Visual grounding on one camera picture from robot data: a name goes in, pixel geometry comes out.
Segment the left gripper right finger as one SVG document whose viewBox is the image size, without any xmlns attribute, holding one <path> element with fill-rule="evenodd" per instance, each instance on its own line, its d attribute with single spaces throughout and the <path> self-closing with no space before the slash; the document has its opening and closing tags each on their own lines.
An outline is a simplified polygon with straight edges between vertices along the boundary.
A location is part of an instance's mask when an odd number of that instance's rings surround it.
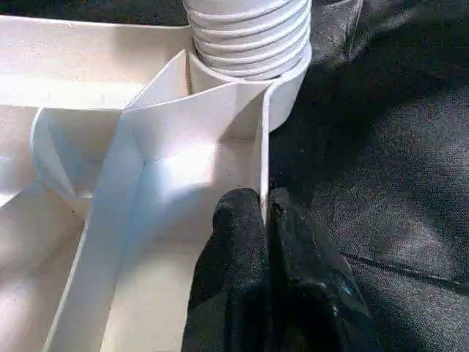
<svg viewBox="0 0 469 352">
<path fill-rule="evenodd" d="M 269 194 L 273 327 L 280 351 L 375 351 L 372 316 L 349 263 L 285 188 Z"/>
</svg>

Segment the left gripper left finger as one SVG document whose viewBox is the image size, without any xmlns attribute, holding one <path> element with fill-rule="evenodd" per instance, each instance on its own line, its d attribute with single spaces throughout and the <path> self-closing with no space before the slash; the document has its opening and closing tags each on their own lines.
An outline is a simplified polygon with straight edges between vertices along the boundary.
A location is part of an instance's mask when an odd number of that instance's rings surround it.
<svg viewBox="0 0 469 352">
<path fill-rule="evenodd" d="M 196 262 L 185 322 L 187 351 L 271 351 L 267 233 L 258 194 L 228 191 Z"/>
</svg>

